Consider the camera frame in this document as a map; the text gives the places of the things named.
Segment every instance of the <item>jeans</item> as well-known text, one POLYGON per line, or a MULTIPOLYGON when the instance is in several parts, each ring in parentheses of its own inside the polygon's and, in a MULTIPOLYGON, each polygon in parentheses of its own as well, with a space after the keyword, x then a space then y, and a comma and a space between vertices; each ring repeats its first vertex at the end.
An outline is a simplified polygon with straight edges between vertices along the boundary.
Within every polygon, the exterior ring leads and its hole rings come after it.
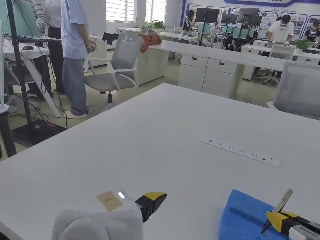
POLYGON ((64 58, 63 62, 63 85, 66 96, 72 102, 71 113, 75 116, 87 114, 84 64, 84 59, 64 58))
MULTIPOLYGON (((49 38, 61 39, 61 28, 49 27, 49 38)), ((62 43, 59 41, 49 41, 48 47, 50 50, 50 60, 55 74, 56 91, 64 94, 65 88, 62 80, 62 72, 64 68, 64 51, 62 43)))

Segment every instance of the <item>electrical outlet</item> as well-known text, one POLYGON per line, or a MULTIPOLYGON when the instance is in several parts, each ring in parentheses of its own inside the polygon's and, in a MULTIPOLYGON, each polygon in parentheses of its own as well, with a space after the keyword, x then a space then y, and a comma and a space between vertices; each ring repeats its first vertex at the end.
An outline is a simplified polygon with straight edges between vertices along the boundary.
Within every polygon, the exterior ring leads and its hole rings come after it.
POLYGON ((201 137, 200 142, 281 169, 280 162, 266 154, 251 151, 227 141, 214 140, 213 138, 201 137))

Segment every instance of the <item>blue cloth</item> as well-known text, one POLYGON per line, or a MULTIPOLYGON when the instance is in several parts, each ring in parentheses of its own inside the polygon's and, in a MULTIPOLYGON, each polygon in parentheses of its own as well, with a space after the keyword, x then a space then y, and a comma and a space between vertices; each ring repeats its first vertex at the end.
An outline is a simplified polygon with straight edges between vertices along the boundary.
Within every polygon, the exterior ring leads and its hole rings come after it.
POLYGON ((62 46, 63 56, 68 59, 85 59, 88 56, 78 25, 86 25, 89 33, 84 0, 62 0, 62 46))

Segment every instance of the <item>gray mesh chair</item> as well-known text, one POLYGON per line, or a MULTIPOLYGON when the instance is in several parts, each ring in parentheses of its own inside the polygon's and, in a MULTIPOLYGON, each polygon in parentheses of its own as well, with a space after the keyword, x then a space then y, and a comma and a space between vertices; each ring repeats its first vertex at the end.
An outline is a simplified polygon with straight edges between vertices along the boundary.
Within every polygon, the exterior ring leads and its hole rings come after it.
POLYGON ((112 91, 136 87, 136 61, 142 43, 143 38, 135 32, 122 32, 117 41, 112 59, 92 58, 88 61, 93 75, 85 77, 85 84, 99 91, 102 95, 108 92, 108 103, 113 102, 112 91), (91 66, 91 61, 98 60, 110 62, 109 64, 113 67, 113 71, 97 75, 91 66))
POLYGON ((320 117, 320 66, 287 62, 269 108, 304 117, 320 117))
MULTIPOLYGON (((294 57, 296 48, 292 46, 284 46, 280 44, 274 44, 272 46, 272 50, 270 53, 270 58, 275 59, 283 59, 283 60, 292 60, 294 57)), ((266 84, 267 82, 274 81, 276 83, 279 83, 279 79, 275 77, 275 71, 271 72, 270 76, 262 76, 259 77, 259 80, 265 80, 263 84, 266 84)))

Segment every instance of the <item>green plant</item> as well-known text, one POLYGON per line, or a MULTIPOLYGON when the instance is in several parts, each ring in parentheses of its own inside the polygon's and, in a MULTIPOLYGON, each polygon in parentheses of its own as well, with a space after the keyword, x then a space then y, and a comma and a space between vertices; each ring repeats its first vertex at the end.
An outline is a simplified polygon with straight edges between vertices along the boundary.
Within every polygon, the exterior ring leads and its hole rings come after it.
POLYGON ((306 50, 308 50, 308 48, 311 47, 311 41, 306 40, 306 39, 304 39, 304 40, 298 40, 298 41, 295 42, 294 45, 295 45, 295 47, 296 47, 297 49, 306 51, 306 50))
POLYGON ((159 21, 159 20, 155 20, 155 21, 152 21, 152 27, 155 29, 155 30, 166 30, 166 25, 163 21, 159 21))

